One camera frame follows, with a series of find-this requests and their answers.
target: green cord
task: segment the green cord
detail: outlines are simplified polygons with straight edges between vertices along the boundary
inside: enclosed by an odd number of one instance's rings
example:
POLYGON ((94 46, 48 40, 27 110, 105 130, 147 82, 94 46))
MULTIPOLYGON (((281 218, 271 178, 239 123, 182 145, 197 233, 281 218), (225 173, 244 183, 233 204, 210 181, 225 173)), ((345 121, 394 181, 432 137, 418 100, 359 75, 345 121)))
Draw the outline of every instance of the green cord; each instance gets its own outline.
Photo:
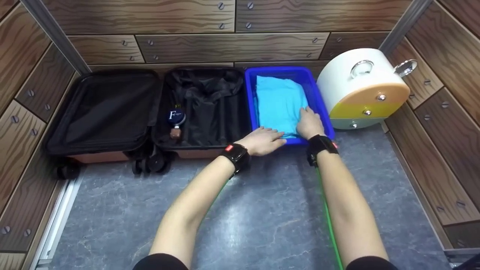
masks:
POLYGON ((340 253, 338 252, 338 246, 336 245, 335 235, 333 233, 332 221, 330 220, 330 212, 328 211, 328 204, 325 197, 324 185, 322 183, 322 176, 320 175, 320 169, 318 167, 316 167, 316 171, 318 175, 318 180, 320 181, 320 192, 323 195, 322 197, 325 205, 325 214, 327 216, 328 230, 330 231, 330 239, 332 239, 332 245, 333 245, 333 249, 335 250, 335 256, 338 262, 338 266, 340 267, 340 270, 343 270, 342 260, 340 259, 340 253))

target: turquoise cloth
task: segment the turquoise cloth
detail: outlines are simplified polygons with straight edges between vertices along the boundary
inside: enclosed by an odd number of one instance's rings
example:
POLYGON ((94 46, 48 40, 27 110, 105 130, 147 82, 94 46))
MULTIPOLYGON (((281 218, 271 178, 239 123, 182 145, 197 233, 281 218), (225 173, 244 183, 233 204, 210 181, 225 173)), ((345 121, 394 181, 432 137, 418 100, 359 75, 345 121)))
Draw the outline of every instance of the turquoise cloth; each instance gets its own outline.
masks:
POLYGON ((289 79, 257 76, 259 125, 285 132, 284 138, 295 138, 300 108, 308 106, 303 87, 289 79))

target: open suitcase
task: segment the open suitcase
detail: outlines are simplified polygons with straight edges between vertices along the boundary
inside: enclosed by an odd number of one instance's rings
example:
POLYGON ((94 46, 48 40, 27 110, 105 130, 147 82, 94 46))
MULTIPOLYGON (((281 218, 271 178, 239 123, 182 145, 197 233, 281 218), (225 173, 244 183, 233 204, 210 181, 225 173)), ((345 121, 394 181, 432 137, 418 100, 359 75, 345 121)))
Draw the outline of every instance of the open suitcase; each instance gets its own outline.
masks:
POLYGON ((175 152, 218 155, 251 131, 248 115, 243 72, 234 68, 174 69, 164 82, 151 70, 100 71, 72 85, 45 147, 61 158, 63 179, 78 175, 78 163, 131 160, 134 174, 163 172, 175 152), (178 125, 169 119, 177 112, 178 125))

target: black sleeve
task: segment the black sleeve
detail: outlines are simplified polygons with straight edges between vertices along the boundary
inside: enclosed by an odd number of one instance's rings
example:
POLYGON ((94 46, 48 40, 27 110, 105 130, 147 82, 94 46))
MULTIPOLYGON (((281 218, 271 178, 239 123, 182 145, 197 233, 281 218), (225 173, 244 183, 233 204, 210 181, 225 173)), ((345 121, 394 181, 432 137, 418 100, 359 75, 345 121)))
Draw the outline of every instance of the black sleeve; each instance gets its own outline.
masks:
POLYGON ((384 258, 366 256, 349 263, 345 270, 398 270, 398 268, 384 258))
POLYGON ((133 270, 188 270, 188 268, 172 255, 158 253, 141 259, 133 270))

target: marble-pattern floor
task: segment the marble-pattern floor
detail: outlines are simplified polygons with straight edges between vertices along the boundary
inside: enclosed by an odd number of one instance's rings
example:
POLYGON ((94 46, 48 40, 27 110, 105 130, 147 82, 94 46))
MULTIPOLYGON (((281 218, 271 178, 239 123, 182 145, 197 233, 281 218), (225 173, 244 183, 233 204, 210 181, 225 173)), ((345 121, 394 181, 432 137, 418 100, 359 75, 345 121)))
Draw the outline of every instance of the marble-pattern floor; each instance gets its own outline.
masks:
MULTIPOLYGON (((381 127, 337 132, 342 159, 369 202, 391 261, 449 269, 381 127)), ((129 270, 146 256, 162 215, 207 160, 176 160, 134 177, 129 163, 94 164, 54 255, 55 270, 129 270)), ((235 176, 199 230, 193 269, 337 270, 318 178, 302 148, 284 148, 235 176)))

